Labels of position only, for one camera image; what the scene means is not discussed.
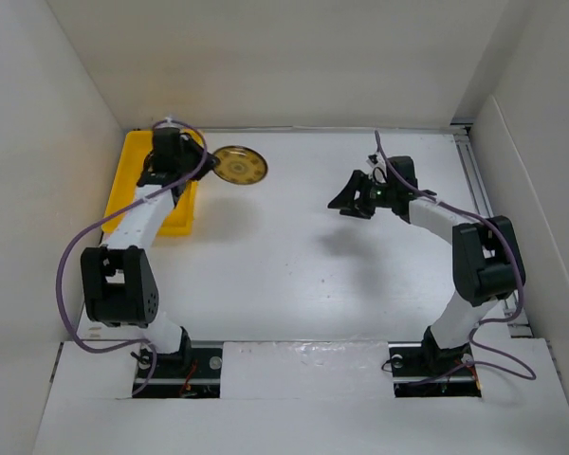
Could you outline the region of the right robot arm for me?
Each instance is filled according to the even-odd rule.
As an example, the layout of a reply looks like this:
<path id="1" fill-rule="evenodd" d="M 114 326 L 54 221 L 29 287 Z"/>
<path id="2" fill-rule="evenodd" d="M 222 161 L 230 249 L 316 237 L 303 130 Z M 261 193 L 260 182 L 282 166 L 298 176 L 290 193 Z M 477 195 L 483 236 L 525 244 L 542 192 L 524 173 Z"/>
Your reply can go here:
<path id="1" fill-rule="evenodd" d="M 440 318 L 430 325 L 419 348 L 419 369 L 427 381 L 448 376 L 472 363 L 469 345 L 499 300 L 520 292 L 526 281 L 512 221 L 484 218 L 420 190 L 413 160 L 395 156 L 373 172 L 353 171 L 327 205 L 343 216 L 372 218 L 389 209 L 409 225 L 423 228 L 451 247 L 454 293 Z"/>

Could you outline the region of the yellow patterned plate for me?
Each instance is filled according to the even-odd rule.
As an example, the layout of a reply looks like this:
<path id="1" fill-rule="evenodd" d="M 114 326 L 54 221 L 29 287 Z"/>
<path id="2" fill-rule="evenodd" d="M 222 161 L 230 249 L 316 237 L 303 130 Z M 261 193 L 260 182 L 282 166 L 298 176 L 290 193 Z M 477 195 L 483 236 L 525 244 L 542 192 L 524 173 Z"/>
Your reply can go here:
<path id="1" fill-rule="evenodd" d="M 253 185 L 262 181 L 267 173 L 266 160 L 254 150 L 238 145 L 217 149 L 213 156 L 219 163 L 213 172 L 222 180 L 235 185 Z"/>

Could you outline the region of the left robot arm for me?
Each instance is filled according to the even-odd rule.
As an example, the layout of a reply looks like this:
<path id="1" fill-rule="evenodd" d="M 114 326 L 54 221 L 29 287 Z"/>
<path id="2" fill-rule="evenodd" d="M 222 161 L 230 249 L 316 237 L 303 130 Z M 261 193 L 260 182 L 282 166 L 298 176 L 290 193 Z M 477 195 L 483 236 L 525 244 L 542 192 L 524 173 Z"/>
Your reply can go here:
<path id="1" fill-rule="evenodd" d="M 193 133 L 177 120 L 162 120 L 153 127 L 151 151 L 143 161 L 133 206 L 104 243 L 86 248 L 81 255 L 87 317 L 111 328 L 138 328 L 155 347 L 161 367 L 175 376 L 192 366 L 191 341 L 187 331 L 159 309 L 147 249 L 188 183 L 218 163 Z"/>

